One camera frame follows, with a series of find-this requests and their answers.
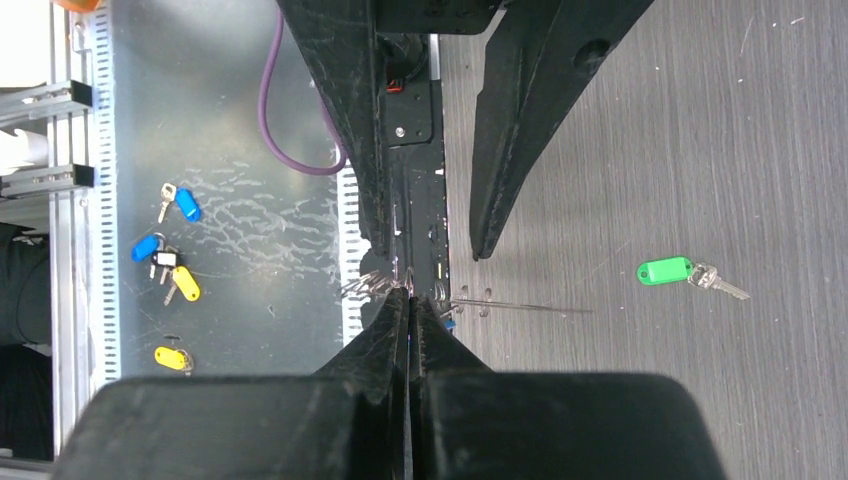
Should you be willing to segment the yellow key tag on tray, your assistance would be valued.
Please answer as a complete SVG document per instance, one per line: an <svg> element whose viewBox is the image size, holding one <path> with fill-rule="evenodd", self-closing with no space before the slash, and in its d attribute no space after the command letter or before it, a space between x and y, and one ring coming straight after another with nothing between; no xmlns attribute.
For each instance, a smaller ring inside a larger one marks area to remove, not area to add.
<svg viewBox="0 0 848 480"><path fill-rule="evenodd" d="M168 306L177 292L188 302L196 302L201 297L201 289L190 270L183 264L180 254L171 250L157 250L151 255L151 263L154 267L163 269L160 283L164 285L170 281L170 287L163 300L163 305Z"/></svg>

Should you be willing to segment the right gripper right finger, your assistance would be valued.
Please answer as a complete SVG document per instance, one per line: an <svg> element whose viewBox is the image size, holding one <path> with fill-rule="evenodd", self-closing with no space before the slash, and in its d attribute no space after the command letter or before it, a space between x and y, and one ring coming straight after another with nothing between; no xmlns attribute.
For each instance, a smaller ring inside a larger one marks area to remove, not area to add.
<svg viewBox="0 0 848 480"><path fill-rule="evenodd" d="M417 479L722 479L692 395L636 372L497 372L410 302Z"/></svg>

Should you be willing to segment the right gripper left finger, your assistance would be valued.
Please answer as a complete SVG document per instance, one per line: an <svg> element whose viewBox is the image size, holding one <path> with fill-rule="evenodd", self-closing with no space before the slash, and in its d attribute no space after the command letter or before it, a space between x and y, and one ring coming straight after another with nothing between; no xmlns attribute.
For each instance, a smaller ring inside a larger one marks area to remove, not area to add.
<svg viewBox="0 0 848 480"><path fill-rule="evenodd" d="M56 479L401 479L410 295L310 375L137 377L101 389Z"/></svg>

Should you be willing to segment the blue key tag on tray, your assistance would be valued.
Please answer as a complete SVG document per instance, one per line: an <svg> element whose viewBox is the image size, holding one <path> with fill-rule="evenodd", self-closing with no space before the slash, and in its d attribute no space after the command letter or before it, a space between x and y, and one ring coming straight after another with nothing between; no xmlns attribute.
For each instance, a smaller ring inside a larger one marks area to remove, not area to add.
<svg viewBox="0 0 848 480"><path fill-rule="evenodd" d="M171 183L164 183L160 189L161 204L157 216L157 222L163 223L169 207L175 204L183 217L189 222L198 222L201 218L201 209L193 194L186 188L177 187Z"/></svg>

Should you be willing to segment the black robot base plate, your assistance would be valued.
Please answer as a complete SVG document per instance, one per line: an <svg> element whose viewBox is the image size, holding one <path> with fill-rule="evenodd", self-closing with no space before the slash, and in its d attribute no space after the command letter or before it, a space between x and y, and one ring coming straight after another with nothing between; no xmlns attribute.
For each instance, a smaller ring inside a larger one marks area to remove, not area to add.
<svg viewBox="0 0 848 480"><path fill-rule="evenodd" d="M449 241L439 38L383 33L388 84L389 259L397 280L431 299L448 290Z"/></svg>

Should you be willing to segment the silver key with green tag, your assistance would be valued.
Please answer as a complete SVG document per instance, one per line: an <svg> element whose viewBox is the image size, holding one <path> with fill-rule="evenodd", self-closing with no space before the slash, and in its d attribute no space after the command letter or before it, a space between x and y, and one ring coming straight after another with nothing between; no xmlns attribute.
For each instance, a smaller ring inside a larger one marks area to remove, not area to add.
<svg viewBox="0 0 848 480"><path fill-rule="evenodd" d="M718 269L710 264L697 262L687 278L690 285L704 290L718 290L727 293L738 300L749 300L750 294L722 279Z"/></svg>

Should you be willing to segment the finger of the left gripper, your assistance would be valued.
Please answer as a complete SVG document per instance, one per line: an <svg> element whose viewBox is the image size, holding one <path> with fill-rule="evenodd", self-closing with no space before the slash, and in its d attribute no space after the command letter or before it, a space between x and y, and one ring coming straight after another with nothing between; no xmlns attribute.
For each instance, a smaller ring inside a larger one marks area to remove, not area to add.
<svg viewBox="0 0 848 480"><path fill-rule="evenodd" d="M514 1L485 49L469 206L474 259L490 258L519 192L603 62L652 0Z"/></svg>
<svg viewBox="0 0 848 480"><path fill-rule="evenodd" d="M385 68L373 1L282 0L279 6L357 178L360 229L389 257L390 168Z"/></svg>

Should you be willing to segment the green key tag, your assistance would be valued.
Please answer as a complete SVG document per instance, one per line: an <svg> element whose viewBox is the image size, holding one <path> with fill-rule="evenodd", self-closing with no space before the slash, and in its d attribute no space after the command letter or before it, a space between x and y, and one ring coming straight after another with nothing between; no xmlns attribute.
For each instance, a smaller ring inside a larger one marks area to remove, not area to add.
<svg viewBox="0 0 848 480"><path fill-rule="evenodd" d="M694 270L694 262L685 256L674 256L643 262L636 270L641 284L656 286L686 281Z"/></svg>

